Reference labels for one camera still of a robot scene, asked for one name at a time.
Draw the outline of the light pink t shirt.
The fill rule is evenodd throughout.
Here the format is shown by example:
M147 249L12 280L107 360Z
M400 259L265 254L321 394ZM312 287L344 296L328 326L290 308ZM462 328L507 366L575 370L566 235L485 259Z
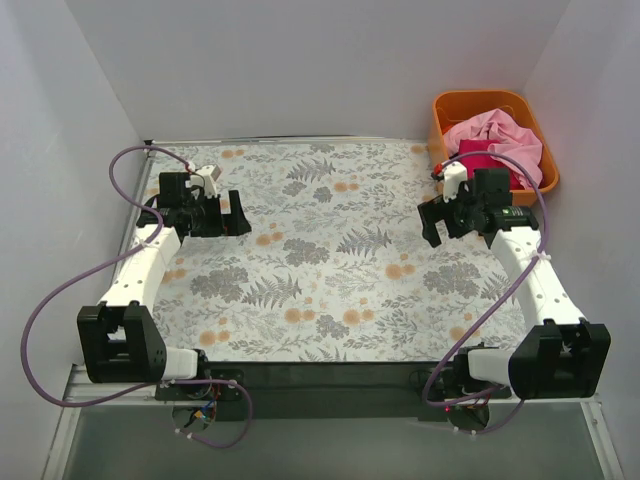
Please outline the light pink t shirt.
M500 153L521 165L539 186L543 173L539 168L543 145L531 129L520 127L516 121L501 109L494 109L460 122L443 135L449 158L458 156L459 143L463 139L490 139L498 141L488 152ZM522 172L505 162L501 157L492 156L508 164L518 176L523 189L529 189L531 183Z

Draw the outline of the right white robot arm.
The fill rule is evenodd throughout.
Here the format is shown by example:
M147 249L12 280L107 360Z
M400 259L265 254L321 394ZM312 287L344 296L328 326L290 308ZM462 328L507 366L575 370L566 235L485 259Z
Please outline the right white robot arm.
M438 222L452 239L471 232L483 237L511 283L506 294L517 300L528 331L511 349L455 348L427 381L433 386L441 379L442 392L427 392L426 398L442 402L445 393L459 393L469 401L500 388L524 400L593 396L611 336L569 298L545 252L545 229L529 207L513 203L508 170L480 169L469 176L452 162L432 175L443 192L418 207L424 239L440 245Z

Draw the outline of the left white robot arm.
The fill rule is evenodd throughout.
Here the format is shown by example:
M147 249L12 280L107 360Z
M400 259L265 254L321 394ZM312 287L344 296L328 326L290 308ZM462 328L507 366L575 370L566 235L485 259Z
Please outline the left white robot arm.
M77 316L81 348L94 383L176 381L193 400L213 386L206 356L198 349L169 347L152 316L170 261L185 239L241 236L251 226L238 191L222 207L216 182L221 170L207 165L193 173L162 173L159 192L145 203L135 228L134 254L95 306Z

